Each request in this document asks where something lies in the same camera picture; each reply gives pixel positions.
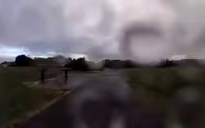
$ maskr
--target post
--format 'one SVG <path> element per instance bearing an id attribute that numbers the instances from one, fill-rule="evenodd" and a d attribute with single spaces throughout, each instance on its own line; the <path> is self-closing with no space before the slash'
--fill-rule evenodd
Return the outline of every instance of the post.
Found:
<path id="1" fill-rule="evenodd" d="M 45 71 L 46 71 L 45 67 L 41 67 L 41 70 L 40 70 L 41 75 L 40 75 L 40 77 L 41 77 L 41 83 L 42 84 L 45 83 Z"/>

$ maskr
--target gray cloud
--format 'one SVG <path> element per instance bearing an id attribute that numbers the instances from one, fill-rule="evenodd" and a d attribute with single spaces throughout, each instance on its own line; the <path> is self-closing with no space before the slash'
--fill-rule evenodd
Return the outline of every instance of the gray cloud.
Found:
<path id="1" fill-rule="evenodd" d="M 0 44 L 94 60 L 205 57 L 205 0 L 0 0 Z"/>

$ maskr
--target road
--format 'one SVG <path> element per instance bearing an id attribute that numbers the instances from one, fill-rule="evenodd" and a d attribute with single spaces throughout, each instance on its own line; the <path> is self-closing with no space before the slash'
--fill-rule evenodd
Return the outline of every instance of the road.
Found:
<path id="1" fill-rule="evenodd" d="M 71 84 L 69 95 L 20 128 L 162 128 L 160 118 L 130 103 L 130 90 L 117 71 L 104 71 Z"/>

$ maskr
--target curb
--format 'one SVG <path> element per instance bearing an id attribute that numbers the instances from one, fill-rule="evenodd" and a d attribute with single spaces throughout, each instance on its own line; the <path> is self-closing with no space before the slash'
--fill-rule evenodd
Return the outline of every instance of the curb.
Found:
<path id="1" fill-rule="evenodd" d="M 17 119 L 17 120 L 15 119 L 15 120 L 11 121 L 11 123 L 9 123 L 6 128 L 18 128 L 18 127 L 22 126 L 22 124 L 25 124 L 26 122 L 31 120 L 33 117 L 39 115 L 41 112 L 43 112 L 44 110 L 48 109 L 51 105 L 53 105 L 54 103 L 58 102 L 64 96 L 66 96 L 66 95 L 68 95 L 70 93 L 71 93 L 71 91 L 64 92 L 58 98 L 55 98 L 54 100 L 52 100 L 52 101 L 46 103 L 45 105 L 43 105 L 41 108 L 26 114 L 23 118 Z"/>

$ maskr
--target green lawn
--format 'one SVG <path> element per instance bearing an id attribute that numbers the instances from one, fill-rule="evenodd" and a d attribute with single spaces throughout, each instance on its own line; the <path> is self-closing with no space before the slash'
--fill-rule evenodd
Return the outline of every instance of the green lawn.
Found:
<path id="1" fill-rule="evenodd" d="M 195 89 L 200 94 L 200 107 L 194 116 L 182 117 L 183 124 L 189 127 L 205 127 L 205 67 L 140 68 L 127 70 L 128 82 L 133 90 L 132 102 L 156 114 L 170 117 L 170 109 L 177 108 L 177 95 L 180 90 Z"/>
<path id="2" fill-rule="evenodd" d="M 36 68 L 0 67 L 0 126 L 50 99 L 48 91 L 23 85 L 23 82 L 37 80 L 39 72 Z"/>

